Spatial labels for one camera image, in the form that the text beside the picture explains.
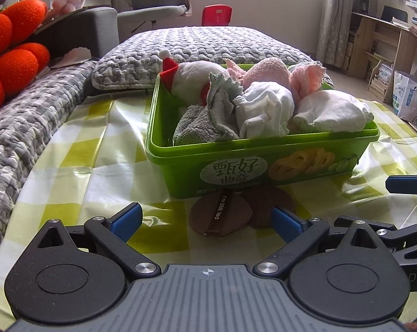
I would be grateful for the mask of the green plastic storage box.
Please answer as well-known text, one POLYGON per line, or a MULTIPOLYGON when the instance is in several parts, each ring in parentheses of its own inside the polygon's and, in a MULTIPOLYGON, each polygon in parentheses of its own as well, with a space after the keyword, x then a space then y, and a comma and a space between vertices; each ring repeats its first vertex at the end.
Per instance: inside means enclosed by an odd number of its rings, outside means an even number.
MULTIPOLYGON (((299 102, 294 101, 293 115, 299 102)), ((239 136, 174 146, 175 128, 188 107, 169 93, 159 75, 147 132, 147 157, 160 167, 169 192, 177 198, 201 196, 223 187, 240 190, 349 172, 379 136, 374 120, 354 133, 303 133, 290 118, 289 134, 281 137, 239 136)))

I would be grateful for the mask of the grey green towel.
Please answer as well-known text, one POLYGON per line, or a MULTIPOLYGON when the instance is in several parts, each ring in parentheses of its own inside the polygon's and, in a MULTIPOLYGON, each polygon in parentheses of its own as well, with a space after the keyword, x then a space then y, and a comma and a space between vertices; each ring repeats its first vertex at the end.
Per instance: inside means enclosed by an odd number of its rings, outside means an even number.
POLYGON ((209 81, 206 105, 187 108, 175 128, 174 146, 239 139, 232 101, 243 94, 243 88, 239 82, 221 73, 210 73, 209 81))

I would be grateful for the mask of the white red santa plush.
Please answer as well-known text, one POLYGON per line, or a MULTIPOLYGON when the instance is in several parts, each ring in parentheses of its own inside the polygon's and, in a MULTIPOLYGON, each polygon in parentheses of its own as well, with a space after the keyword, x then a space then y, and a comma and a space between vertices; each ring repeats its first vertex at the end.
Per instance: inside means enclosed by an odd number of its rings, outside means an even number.
POLYGON ((210 61, 191 61, 178 64, 167 49, 160 50, 162 71, 160 80, 169 93, 188 106, 207 104, 210 88, 210 73, 222 74, 229 78, 229 72, 224 67, 210 61))

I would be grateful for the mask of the wooden desk with shelves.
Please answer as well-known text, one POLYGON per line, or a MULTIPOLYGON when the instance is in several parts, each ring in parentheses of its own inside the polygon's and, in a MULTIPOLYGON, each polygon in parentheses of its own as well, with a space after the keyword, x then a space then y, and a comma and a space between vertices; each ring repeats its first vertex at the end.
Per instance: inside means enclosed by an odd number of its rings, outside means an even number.
POLYGON ((353 0, 342 69, 391 102, 395 71, 417 75, 417 0, 353 0))

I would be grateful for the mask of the grey patterned curtain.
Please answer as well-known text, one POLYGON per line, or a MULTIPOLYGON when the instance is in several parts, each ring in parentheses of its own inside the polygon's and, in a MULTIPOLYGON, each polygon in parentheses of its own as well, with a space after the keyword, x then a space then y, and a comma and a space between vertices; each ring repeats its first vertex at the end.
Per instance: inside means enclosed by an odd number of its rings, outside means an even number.
POLYGON ((342 68, 353 0, 323 0, 319 26, 317 59, 323 64, 342 68))

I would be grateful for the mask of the yellow white checkered tablecloth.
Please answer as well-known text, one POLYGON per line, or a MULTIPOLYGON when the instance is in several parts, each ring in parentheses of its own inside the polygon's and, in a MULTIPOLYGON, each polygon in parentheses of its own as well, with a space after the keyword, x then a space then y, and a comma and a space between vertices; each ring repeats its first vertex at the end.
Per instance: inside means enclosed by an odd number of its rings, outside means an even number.
MULTIPOLYGON (((4 280, 50 219, 81 225, 138 202, 144 220, 130 244, 158 264, 255 264, 281 248, 270 229, 206 238, 189 227, 193 200, 171 197, 160 168, 145 156, 150 106, 148 94, 102 96, 77 106, 52 137, 22 187, 0 246, 0 328, 14 321, 4 280)), ((349 215, 399 228, 417 223, 417 196, 385 189, 390 175, 417 174, 417 134, 380 103, 370 108, 380 136, 351 174, 286 186, 303 218, 349 215)))

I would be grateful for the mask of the white paper scrap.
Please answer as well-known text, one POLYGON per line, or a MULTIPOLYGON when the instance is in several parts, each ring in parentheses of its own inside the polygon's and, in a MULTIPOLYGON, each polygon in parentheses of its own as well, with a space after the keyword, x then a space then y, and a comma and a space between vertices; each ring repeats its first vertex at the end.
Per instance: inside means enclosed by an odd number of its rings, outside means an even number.
POLYGON ((91 60, 91 52, 86 47, 76 47, 66 53, 62 58, 57 60, 52 66, 52 69, 64 68, 75 64, 91 60))

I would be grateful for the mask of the white cloth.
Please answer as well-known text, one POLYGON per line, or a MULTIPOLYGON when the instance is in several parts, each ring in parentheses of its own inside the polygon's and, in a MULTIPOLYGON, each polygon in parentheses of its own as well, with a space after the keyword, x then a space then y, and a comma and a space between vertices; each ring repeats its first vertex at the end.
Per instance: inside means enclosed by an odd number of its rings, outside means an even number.
POLYGON ((295 103, 292 92, 277 82, 252 82, 233 103, 241 139, 289 134, 295 103))
POLYGON ((303 133, 358 132, 374 120, 368 105, 351 94, 321 90, 302 98, 292 117, 293 125, 303 133))

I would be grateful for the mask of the red plastic stool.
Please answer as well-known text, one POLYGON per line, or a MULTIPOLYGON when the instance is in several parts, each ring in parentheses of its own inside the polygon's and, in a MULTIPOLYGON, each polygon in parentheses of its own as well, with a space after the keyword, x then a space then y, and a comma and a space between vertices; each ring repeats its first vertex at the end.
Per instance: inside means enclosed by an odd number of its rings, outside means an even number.
POLYGON ((232 18, 232 7, 226 4, 212 4, 202 10, 202 26, 228 26, 232 18))

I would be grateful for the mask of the white printed paper bag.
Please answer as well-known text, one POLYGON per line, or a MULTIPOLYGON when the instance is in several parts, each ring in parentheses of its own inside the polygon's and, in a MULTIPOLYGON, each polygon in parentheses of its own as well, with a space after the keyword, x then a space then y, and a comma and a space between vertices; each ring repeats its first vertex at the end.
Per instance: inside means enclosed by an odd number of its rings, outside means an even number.
POLYGON ((417 79, 414 76, 395 71, 392 106, 400 119, 417 122, 417 79))

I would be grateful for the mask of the grey sofa with quilted cover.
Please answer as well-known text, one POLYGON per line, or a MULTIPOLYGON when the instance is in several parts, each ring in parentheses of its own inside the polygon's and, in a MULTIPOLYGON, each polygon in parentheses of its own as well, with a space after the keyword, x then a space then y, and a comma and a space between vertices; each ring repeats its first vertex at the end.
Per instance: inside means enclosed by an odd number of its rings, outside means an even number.
POLYGON ((58 128, 85 99, 99 59, 118 45, 117 12, 112 7, 86 9, 41 35, 60 56, 85 46, 92 58, 51 71, 0 108, 0 245, 30 171, 58 128))

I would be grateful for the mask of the pink plush toy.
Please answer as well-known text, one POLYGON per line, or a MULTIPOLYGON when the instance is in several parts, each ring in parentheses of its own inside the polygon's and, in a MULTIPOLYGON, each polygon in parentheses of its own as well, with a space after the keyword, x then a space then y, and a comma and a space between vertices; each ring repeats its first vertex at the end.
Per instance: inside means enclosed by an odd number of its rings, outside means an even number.
POLYGON ((55 19, 76 10, 80 10, 84 7, 85 1, 86 0, 53 0, 46 17, 49 20, 55 19))

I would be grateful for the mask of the orange carrot plush pillow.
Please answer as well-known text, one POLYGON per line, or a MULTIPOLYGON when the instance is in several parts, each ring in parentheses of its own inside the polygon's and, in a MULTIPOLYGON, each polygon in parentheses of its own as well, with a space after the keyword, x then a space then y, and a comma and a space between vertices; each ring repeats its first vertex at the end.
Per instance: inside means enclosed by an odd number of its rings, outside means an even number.
POLYGON ((0 107, 17 96, 48 66, 47 47, 27 39, 46 17, 40 0, 23 0, 0 12, 0 107))

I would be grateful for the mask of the grey quilted ottoman cushion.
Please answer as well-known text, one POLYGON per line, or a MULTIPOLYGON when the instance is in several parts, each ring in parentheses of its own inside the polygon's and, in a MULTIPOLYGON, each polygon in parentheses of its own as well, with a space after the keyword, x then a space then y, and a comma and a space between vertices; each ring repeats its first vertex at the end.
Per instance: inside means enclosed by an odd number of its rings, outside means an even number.
POLYGON ((162 28, 133 35, 100 58, 91 74, 101 91, 149 89, 162 71, 160 52, 168 50, 177 62, 229 58, 236 64, 255 64, 278 57, 292 65, 312 58, 301 50, 252 28, 239 26, 186 26, 162 28))

